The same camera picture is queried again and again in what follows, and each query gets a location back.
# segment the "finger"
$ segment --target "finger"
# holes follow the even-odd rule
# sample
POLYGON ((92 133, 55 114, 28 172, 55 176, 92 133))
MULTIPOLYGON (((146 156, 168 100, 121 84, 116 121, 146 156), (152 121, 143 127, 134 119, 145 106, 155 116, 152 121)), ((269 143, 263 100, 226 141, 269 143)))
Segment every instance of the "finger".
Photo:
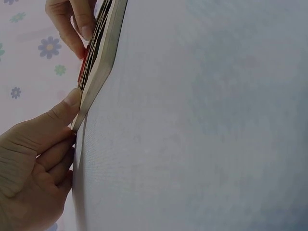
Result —
POLYGON ((62 201, 65 202, 69 191, 73 185, 73 171, 69 170, 66 173, 65 179, 58 185, 62 201))
POLYGON ((85 47, 78 33, 74 30, 73 25, 71 24, 70 15, 72 15, 73 12, 68 13, 66 7, 59 8, 58 4, 52 5, 49 4, 49 1, 46 2, 45 11, 56 29, 59 31, 62 41, 79 59, 82 59, 85 47))
POLYGON ((87 0, 70 0, 74 16, 81 32, 82 37, 89 41, 93 36, 94 20, 89 1, 87 0))
POLYGON ((79 31, 79 28, 78 28, 75 16, 73 16, 73 24, 74 24, 74 29, 80 34, 80 31, 79 31))
POLYGON ((57 164, 61 163, 67 152, 72 148, 75 141, 76 137, 72 136, 69 139, 56 144, 40 155, 36 159, 36 162, 42 165, 46 172, 50 171, 53 167, 57 166, 57 164))
POLYGON ((46 152, 48 149, 55 146, 57 143, 60 143, 61 141, 68 139, 72 135, 73 135, 73 132, 72 132, 71 128, 65 127, 61 132, 52 136, 45 144, 43 144, 38 149, 38 155, 46 152))
POLYGON ((60 184, 65 179, 65 176, 74 161, 74 152, 75 149, 71 148, 66 153, 63 160, 48 171, 48 173, 52 176, 55 185, 60 184))
POLYGON ((61 132, 72 123, 81 102, 81 91, 72 90, 68 96, 50 111, 37 118, 23 122, 12 129, 16 134, 11 138, 14 143, 31 150, 38 150, 52 136, 61 132))

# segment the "fingernail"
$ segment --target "fingernail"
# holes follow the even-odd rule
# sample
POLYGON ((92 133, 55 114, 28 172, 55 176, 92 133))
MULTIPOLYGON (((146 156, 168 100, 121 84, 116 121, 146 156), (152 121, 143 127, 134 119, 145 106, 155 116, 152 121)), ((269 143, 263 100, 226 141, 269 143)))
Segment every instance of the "fingernail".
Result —
POLYGON ((93 35, 91 26, 84 26, 81 28, 81 35, 86 41, 90 41, 93 35))
POLYGON ((75 88, 64 99, 64 102, 67 103, 69 106, 74 106, 77 103, 80 103, 80 100, 81 100, 81 90, 75 88))

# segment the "human hand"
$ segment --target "human hand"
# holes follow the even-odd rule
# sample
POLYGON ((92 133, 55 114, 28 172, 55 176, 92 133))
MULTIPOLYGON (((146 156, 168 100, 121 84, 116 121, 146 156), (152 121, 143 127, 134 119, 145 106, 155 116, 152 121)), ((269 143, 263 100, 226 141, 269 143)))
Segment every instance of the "human hand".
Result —
POLYGON ((92 38, 95 17, 94 7, 97 0, 47 0, 46 13, 59 31, 61 39, 77 55, 84 56, 84 45, 78 33, 87 41, 92 38))
POLYGON ((61 216, 72 187, 75 134, 67 127, 81 92, 0 136, 0 230, 43 231, 61 216))

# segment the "floral fabric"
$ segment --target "floral fabric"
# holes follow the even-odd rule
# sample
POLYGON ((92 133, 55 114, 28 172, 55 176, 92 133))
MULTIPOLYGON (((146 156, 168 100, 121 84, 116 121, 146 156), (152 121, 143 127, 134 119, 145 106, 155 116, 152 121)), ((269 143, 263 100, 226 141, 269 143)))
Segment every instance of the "floral fabric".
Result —
MULTIPOLYGON (((80 64, 45 14, 45 1, 0 0, 0 134, 60 102, 77 86, 80 64)), ((64 230, 62 219, 48 229, 64 230)))

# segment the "white sheet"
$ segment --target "white sheet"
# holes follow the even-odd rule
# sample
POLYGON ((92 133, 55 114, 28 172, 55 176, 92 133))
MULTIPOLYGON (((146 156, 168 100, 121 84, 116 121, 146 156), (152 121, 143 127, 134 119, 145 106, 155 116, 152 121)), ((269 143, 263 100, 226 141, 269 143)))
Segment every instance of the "white sheet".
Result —
POLYGON ((307 11, 128 1, 78 134, 81 230, 308 230, 307 11))

